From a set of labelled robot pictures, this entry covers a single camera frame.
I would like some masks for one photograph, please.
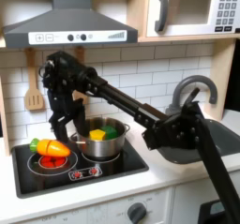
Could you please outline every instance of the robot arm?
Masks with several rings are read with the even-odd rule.
[[[199,89],[196,88],[190,94],[180,113],[167,116],[110,86],[92,67],[80,64],[76,58],[65,52],[48,56],[43,68],[43,84],[48,88],[48,97],[53,110],[50,122],[59,141],[68,141],[65,125],[70,120],[74,121],[80,133],[84,132],[83,101],[74,101],[73,91],[91,94],[92,97],[102,97],[109,104],[133,116],[137,123],[146,128],[142,136],[149,150],[159,149],[162,146],[198,149],[229,220],[233,224],[240,223],[238,195],[198,103],[193,102]]]

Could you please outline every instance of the cabinet handle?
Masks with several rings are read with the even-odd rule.
[[[155,21],[155,31],[161,32],[164,29],[168,17],[169,0],[159,0],[161,2],[159,21]]]

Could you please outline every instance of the red burner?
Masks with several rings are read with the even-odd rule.
[[[65,157],[42,157],[40,165],[44,168],[54,169],[60,168],[67,162]]]

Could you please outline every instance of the range hood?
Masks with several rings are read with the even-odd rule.
[[[52,0],[52,10],[5,26],[7,48],[138,41],[138,31],[91,9],[91,0]]]

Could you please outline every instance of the black stovetop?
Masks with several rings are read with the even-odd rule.
[[[69,148],[71,155],[65,159],[32,154],[29,145],[14,147],[17,196],[29,198],[148,170],[127,140],[120,155],[107,162],[95,162],[84,157],[76,145],[71,144]]]

